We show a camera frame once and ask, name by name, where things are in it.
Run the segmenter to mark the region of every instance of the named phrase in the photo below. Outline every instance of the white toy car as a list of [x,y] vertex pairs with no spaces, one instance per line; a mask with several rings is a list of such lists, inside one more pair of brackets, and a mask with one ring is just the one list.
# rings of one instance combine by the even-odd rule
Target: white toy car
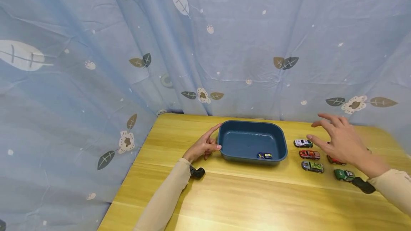
[[301,148],[301,147],[311,148],[313,147],[313,142],[306,140],[306,139],[296,139],[294,140],[294,145],[298,148]]

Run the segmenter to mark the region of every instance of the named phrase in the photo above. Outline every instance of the beige sleeve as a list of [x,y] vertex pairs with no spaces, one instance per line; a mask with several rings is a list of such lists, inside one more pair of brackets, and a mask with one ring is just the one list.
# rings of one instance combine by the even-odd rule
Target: beige sleeve
[[148,202],[133,231],[163,231],[191,177],[190,163],[181,158]]
[[406,172],[390,169],[368,182],[390,203],[411,217],[411,178]]

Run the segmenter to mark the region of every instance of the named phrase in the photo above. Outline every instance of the hand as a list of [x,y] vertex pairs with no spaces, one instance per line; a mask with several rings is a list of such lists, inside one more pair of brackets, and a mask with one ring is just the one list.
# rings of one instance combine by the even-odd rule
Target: hand
[[204,135],[202,135],[197,142],[195,142],[184,155],[182,156],[184,159],[193,163],[196,161],[200,156],[204,155],[204,159],[208,159],[208,157],[214,151],[220,150],[221,145],[217,145],[215,139],[210,138],[211,134],[214,133],[217,129],[219,129],[221,123],[213,126],[209,131],[207,131]]
[[339,161],[354,165],[370,178],[379,176],[390,169],[379,156],[368,152],[367,147],[361,141],[360,136],[355,133],[354,127],[350,125],[347,118],[330,114],[319,114],[318,116],[331,123],[322,119],[314,121],[311,126],[313,128],[322,126],[330,135],[331,142],[328,144],[311,134],[308,134],[307,138],[325,153]]

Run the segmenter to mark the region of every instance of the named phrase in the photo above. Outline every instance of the wooden table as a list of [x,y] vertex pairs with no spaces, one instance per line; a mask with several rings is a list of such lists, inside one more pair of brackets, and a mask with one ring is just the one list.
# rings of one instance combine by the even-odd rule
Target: wooden table
[[[209,128],[226,120],[249,120],[163,114],[146,142],[104,217],[99,231],[131,231],[149,202],[187,148]],[[410,218],[386,201],[381,194],[363,194],[354,185],[335,179],[333,169],[342,167],[357,176],[365,175],[353,166],[328,163],[321,153],[325,172],[301,169],[295,139],[315,134],[327,141],[322,128],[310,123],[253,120],[275,123],[285,134],[288,156],[278,166],[255,166],[225,161],[214,153],[203,167],[202,180],[191,179],[181,194],[166,230],[187,231],[400,231],[411,230]],[[356,127],[373,153],[384,156],[392,168],[411,173],[411,160],[385,131]]]

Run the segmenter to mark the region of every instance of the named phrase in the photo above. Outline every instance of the red toy car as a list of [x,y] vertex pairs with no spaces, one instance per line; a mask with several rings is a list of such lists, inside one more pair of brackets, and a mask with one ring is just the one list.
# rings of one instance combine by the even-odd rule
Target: red toy car
[[335,159],[335,158],[331,158],[331,156],[327,155],[327,159],[331,164],[339,164],[339,165],[347,165],[346,163],[342,163],[341,161]]
[[312,160],[319,160],[320,153],[313,150],[301,150],[300,157],[303,159],[312,159]]

